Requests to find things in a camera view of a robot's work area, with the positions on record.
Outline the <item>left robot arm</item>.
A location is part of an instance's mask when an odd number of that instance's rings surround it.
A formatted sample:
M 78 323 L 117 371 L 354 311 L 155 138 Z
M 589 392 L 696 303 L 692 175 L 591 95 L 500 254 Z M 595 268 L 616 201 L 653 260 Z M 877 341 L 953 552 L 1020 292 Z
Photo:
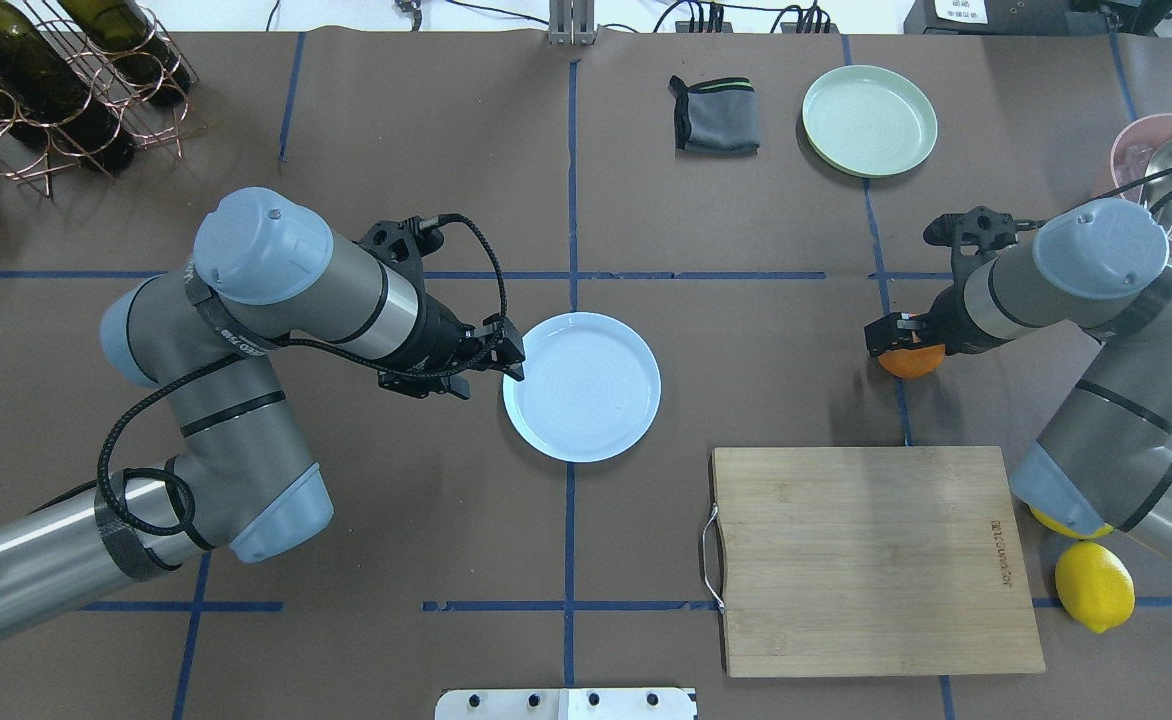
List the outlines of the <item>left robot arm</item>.
M 107 433 L 91 480 L 0 528 L 0 641 L 217 546 L 260 562 L 331 523 L 275 351 L 366 366 L 409 398 L 468 398 L 470 371 L 522 381 L 507 299 L 466 324 L 425 291 L 423 258 L 450 224 L 477 229 L 440 213 L 352 242 L 265 186 L 225 196 L 183 269 L 103 314 L 103 355 L 148 395 Z

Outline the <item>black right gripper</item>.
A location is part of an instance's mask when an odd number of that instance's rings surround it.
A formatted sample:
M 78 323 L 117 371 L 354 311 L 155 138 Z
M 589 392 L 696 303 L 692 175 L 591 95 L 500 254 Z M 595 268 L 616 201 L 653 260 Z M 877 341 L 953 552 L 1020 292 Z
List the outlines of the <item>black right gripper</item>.
M 965 287 L 952 284 L 935 297 L 924 315 L 890 313 L 864 327 L 868 356 L 898 349 L 942 345 L 947 355 L 976 355 L 992 349 L 992 337 L 974 322 L 965 304 Z

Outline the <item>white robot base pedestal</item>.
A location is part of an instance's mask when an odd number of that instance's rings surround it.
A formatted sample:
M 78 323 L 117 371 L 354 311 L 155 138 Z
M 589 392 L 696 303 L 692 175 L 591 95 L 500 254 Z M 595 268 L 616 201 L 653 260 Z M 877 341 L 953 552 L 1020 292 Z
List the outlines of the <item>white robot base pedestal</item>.
M 696 692 L 677 687 L 454 690 L 435 719 L 697 719 Z

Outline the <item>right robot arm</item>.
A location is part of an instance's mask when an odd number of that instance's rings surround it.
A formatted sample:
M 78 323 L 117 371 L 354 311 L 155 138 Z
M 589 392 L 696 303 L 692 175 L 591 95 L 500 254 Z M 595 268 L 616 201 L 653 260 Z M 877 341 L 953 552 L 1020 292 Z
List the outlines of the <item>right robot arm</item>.
M 984 354 L 1058 322 L 1099 347 L 1008 485 L 1078 534 L 1112 527 L 1172 562 L 1172 261 L 1165 229 L 1120 197 L 1051 220 L 977 206 L 924 240 L 950 250 L 950 287 L 924 314 L 866 325 L 871 356 Z

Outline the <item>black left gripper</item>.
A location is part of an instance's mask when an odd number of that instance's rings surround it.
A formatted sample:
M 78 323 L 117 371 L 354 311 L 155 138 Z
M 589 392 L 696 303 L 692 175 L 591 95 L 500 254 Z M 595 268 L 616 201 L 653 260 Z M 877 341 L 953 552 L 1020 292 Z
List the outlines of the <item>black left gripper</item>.
M 488 315 L 475 330 L 429 293 L 420 293 L 418 301 L 418 319 L 406 342 L 377 360 L 379 388 L 409 398 L 466 400 L 470 382 L 462 374 L 476 364 L 482 372 L 500 372 L 515 382 L 525 379 L 522 332 L 507 315 Z

